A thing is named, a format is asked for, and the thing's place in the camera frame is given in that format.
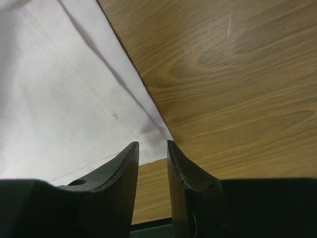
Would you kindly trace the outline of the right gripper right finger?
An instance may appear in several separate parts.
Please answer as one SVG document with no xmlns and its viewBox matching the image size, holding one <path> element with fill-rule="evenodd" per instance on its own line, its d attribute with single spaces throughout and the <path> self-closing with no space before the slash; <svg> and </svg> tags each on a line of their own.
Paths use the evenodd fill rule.
<svg viewBox="0 0 317 238">
<path fill-rule="evenodd" d="M 167 169 L 175 237 L 221 237 L 220 181 L 187 158 L 172 140 L 167 142 Z"/>
</svg>

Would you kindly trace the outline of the white and green t-shirt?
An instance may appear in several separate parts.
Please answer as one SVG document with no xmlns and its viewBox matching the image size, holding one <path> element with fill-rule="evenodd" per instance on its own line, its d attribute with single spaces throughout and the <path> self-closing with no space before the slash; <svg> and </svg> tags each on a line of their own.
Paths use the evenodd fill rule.
<svg viewBox="0 0 317 238">
<path fill-rule="evenodd" d="M 171 134 L 95 0 L 0 3 L 0 177 L 68 184 Z"/>
</svg>

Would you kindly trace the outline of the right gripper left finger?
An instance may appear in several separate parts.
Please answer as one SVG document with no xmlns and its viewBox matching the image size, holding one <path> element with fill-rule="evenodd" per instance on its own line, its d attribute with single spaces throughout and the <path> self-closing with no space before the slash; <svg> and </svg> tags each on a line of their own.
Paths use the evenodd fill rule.
<svg viewBox="0 0 317 238">
<path fill-rule="evenodd" d="M 74 234 L 81 238 L 127 238 L 134 211 L 139 143 L 132 142 L 112 160 L 59 188 L 76 195 Z"/>
</svg>

